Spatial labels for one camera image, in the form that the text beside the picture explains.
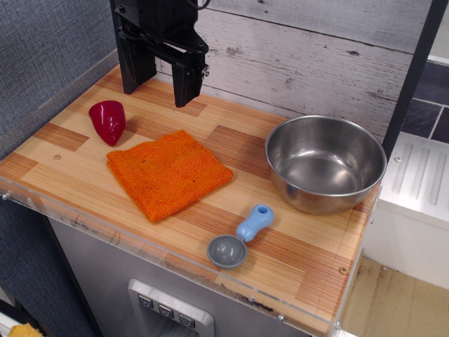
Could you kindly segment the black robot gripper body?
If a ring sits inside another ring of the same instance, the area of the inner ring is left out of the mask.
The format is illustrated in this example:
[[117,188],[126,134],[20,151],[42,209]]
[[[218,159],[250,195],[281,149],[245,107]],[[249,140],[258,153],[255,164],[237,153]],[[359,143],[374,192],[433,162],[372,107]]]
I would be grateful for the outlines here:
[[156,57],[186,67],[205,67],[207,43],[194,26],[197,1],[118,1],[115,14],[126,39],[142,42]]

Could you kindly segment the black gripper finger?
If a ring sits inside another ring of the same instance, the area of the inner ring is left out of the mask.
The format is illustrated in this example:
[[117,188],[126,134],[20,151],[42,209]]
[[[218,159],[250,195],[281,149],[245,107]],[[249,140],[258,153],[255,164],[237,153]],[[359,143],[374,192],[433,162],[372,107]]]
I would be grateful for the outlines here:
[[120,32],[118,52],[124,93],[131,94],[156,75],[155,55],[145,42],[129,39]]
[[172,66],[172,77],[176,107],[184,107],[200,95],[201,70],[177,62]]

